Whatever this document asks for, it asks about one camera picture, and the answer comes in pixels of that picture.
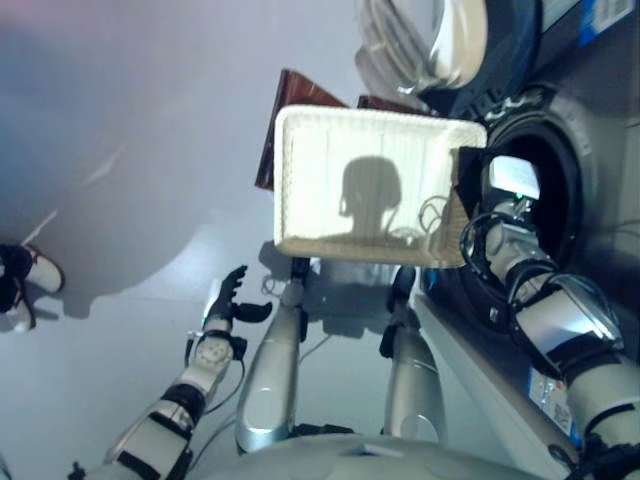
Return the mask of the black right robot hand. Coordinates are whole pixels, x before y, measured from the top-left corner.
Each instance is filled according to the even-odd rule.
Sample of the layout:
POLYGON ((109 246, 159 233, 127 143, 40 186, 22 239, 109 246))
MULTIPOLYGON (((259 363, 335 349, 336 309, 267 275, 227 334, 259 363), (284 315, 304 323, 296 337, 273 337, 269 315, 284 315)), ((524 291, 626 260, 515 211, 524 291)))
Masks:
POLYGON ((538 201, 541 187, 534 165, 528 160, 509 155, 492 158, 483 177, 483 196, 493 194, 509 194, 538 201))

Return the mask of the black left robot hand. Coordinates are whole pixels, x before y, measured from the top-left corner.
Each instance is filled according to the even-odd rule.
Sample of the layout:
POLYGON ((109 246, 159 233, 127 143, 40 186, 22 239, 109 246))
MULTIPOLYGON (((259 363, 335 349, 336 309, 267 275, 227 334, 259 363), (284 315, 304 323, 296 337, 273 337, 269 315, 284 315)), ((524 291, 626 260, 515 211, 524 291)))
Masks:
POLYGON ((273 311, 273 304, 237 303, 235 297, 238 289, 243 284, 248 266, 240 265, 232 270, 221 282, 217 297, 209 307, 202 324, 204 332, 210 330, 221 330, 217 327, 217 322, 226 322, 227 331, 232 329, 233 321, 239 320, 248 324, 258 324, 264 322, 273 311))

